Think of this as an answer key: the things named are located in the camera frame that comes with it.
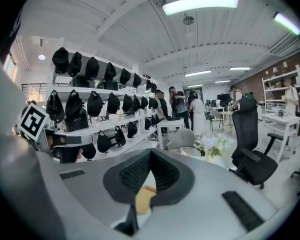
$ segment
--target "fluorescent light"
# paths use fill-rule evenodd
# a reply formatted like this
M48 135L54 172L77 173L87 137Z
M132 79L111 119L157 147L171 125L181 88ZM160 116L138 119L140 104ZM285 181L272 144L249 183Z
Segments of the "fluorescent light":
M230 80L224 80L224 81L216 81L215 83L219 84L219 83L229 83L229 82L230 82Z
M274 20L284 25L287 29L291 30L297 36L300 35L300 28L298 28L295 24L293 24L290 20L288 20L281 13L276 12L274 15Z
M250 70L251 67L230 67L230 70Z
M203 86L203 84L190 85L188 88Z
M207 70L207 71L201 71L201 72L196 72L196 73L191 73L191 74L186 74L186 77L191 77L191 76L196 76L196 75L201 75L201 74L206 74L206 73L210 73L211 70Z
M238 0L179 0L164 4L162 9L165 15L169 16L192 9L207 7L237 8Z
M40 54L39 56L38 56L38 58L39 58L39 60L45 60L46 59L46 56L44 56L43 54Z

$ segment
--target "black office chair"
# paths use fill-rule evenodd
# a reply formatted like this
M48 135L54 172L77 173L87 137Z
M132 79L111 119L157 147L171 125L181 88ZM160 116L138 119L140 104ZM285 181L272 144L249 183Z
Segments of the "black office chair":
M275 139L283 140L283 137L274 133L268 133L271 140L264 153L254 150L258 144L258 113L257 106L251 99L240 99L239 110L232 114L236 131L237 147L232 154L232 163L237 170L229 169L252 185L265 187L264 182L270 178L278 167L276 161L267 156Z

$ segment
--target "window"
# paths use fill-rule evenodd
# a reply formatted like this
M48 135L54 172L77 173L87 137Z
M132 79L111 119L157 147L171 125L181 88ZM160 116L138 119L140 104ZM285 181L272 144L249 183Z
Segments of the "window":
M17 74L17 66L14 60L11 57L11 54L8 54L8 56L5 59L3 70L8 75L8 77L14 82L16 79Z

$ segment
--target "brown wall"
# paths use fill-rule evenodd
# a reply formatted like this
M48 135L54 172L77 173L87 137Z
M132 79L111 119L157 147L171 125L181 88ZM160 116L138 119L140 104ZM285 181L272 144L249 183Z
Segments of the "brown wall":
M283 61L285 61L288 65L289 71L294 71L296 69L296 65L299 64L300 66L300 52L296 53L295 55L292 55L291 57L286 58L285 60L282 60L276 64L273 64L272 66L265 68L264 70L258 72L257 74L250 76L240 82L237 82L235 86L243 93L249 93L253 92L254 97L257 101L264 101L265 95L264 95L264 88L263 88L263 79L267 79L268 77L271 78L271 76L274 75L273 73L273 67L276 67L278 70L278 75L281 75L283 73ZM267 99L271 99L271 97L268 95L274 95L276 99L281 99L282 95L285 95L285 91L270 91L267 93Z

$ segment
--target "white dress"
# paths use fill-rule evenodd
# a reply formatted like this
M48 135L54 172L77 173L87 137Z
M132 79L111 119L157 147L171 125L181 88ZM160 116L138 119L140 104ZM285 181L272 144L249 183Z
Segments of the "white dress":
M189 109L193 111L193 132L196 136L200 136L205 130L205 105L201 99L195 98Z

